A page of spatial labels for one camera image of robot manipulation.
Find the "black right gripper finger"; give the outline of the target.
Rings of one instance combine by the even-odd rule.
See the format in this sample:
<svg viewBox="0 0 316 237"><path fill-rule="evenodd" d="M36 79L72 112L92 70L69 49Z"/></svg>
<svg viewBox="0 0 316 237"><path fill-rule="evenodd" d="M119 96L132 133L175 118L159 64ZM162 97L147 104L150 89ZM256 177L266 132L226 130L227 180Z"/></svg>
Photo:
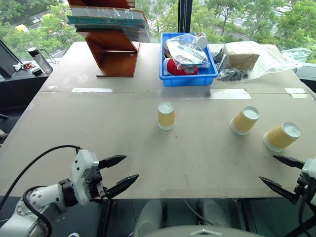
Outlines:
<svg viewBox="0 0 316 237"><path fill-rule="evenodd" d="M260 176L259 178L264 184L266 184L275 193L279 194L283 198L286 198L292 204L297 203L298 197L294 193L284 189L279 183L262 176Z"/></svg>
<svg viewBox="0 0 316 237"><path fill-rule="evenodd" d="M300 170L302 170L303 166L305 165L305 163L303 161L297 160L297 159L289 157L289 156L273 155L273 157L275 159L277 159L278 161L282 162L283 164L286 164L287 166L295 167L295 168L298 168Z"/></svg>

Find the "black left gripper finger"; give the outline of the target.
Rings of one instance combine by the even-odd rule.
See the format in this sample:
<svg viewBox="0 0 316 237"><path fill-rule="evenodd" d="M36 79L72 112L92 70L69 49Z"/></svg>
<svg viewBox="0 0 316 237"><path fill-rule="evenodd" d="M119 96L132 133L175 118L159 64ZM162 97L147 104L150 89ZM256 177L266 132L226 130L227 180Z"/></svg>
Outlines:
<svg viewBox="0 0 316 237"><path fill-rule="evenodd" d="M114 156L105 158L105 159L99 161L98 169L102 170L104 168L110 168L110 167L118 164L119 162L121 162L125 158L126 158L126 155L114 155Z"/></svg>
<svg viewBox="0 0 316 237"><path fill-rule="evenodd" d="M112 199L118 196L119 194L127 190L138 179L138 177L139 174L135 174L120 180L115 186L107 189L106 198Z"/></svg>

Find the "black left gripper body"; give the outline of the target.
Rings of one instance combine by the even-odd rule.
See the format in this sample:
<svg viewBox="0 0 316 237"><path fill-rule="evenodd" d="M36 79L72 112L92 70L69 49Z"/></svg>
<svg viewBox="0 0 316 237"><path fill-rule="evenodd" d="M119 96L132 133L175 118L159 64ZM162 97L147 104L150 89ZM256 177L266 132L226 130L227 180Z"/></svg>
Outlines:
<svg viewBox="0 0 316 237"><path fill-rule="evenodd" d="M91 167L88 168L88 172L85 175L85 184L87 187L87 193L89 200L95 200L97 198L103 199L107 196L107 188L103 186L103 177L100 170L107 167L108 162L106 160L101 160L93 163Z"/></svg>

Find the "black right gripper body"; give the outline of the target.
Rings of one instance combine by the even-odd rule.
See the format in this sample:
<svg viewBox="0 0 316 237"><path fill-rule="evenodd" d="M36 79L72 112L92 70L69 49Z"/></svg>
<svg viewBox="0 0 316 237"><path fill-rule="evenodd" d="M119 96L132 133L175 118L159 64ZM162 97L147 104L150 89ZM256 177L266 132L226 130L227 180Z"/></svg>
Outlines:
<svg viewBox="0 0 316 237"><path fill-rule="evenodd" d="M297 186L294 189L294 196L299 198L300 196L307 195L307 198L311 197L312 191L310 185L312 183L311 177L307 173L301 172L297 180Z"/></svg>

